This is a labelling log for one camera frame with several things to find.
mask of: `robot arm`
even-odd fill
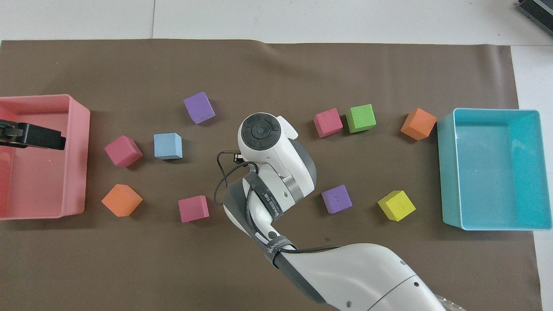
[[[264,251],[302,292],[339,310],[444,310],[432,291],[391,250],[360,243],[324,251],[298,251],[272,222],[311,193],[315,165],[282,117],[256,113],[238,130],[244,160],[256,162],[230,184],[223,207],[231,221]]]

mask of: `purple cube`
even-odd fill
[[[346,186],[344,185],[327,190],[321,195],[322,199],[325,201],[326,209],[330,214],[335,214],[353,206],[347,194]]]
[[[184,105],[195,124],[200,124],[209,118],[215,117],[215,112],[205,92],[199,92],[196,95],[188,97],[184,100]]]

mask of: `brown mat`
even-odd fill
[[[182,100],[199,91],[217,116],[194,125]],[[267,111],[295,126],[317,166],[315,191],[274,224],[297,246],[381,244],[469,311],[541,310],[532,233],[445,225],[436,130],[416,143],[399,132],[417,107],[439,119],[455,107],[517,108],[509,47],[2,42],[0,96],[65,93],[92,111],[86,210],[0,223],[2,309],[333,309],[305,298],[212,201],[215,155],[237,148],[247,115]],[[367,103],[372,130],[318,138],[316,113]],[[153,157],[153,134],[167,132],[183,137],[182,160]],[[144,153],[129,169],[103,150],[122,134]],[[130,217],[100,202],[115,183],[144,198]],[[320,193],[340,184],[354,206],[329,215]],[[399,223],[376,203],[392,190],[417,207]],[[182,224],[177,201],[199,194],[210,198],[211,216]]]

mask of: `foam cube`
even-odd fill
[[[201,122],[215,117],[215,112],[207,99],[205,92],[199,92],[196,95],[192,95],[184,100],[184,105],[192,121],[195,124],[200,124]]]
[[[403,191],[392,191],[378,201],[389,220],[400,221],[415,210],[415,206]]]
[[[430,135],[436,121],[438,121],[438,119],[435,116],[421,108],[417,108],[407,116],[401,128],[401,132],[419,141]]]
[[[321,195],[330,214],[335,214],[353,206],[344,185],[327,190]]]
[[[373,105],[352,107],[346,113],[350,133],[366,131],[377,124],[374,118]]]
[[[137,144],[127,136],[119,136],[104,150],[113,164],[119,167],[128,167],[142,157],[142,152],[138,149]]]
[[[158,159],[182,159],[182,138],[177,133],[154,134],[154,156]]]
[[[127,185],[117,184],[103,198],[102,203],[109,208],[117,217],[130,215],[142,198]]]
[[[189,222],[209,217],[205,195],[193,196],[188,199],[179,200],[180,220]]]
[[[343,128],[342,120],[340,120],[336,108],[317,113],[313,122],[317,128],[319,138],[338,133]]]

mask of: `yellow cube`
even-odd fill
[[[378,201],[389,220],[400,221],[415,210],[415,206],[403,191],[392,191]]]

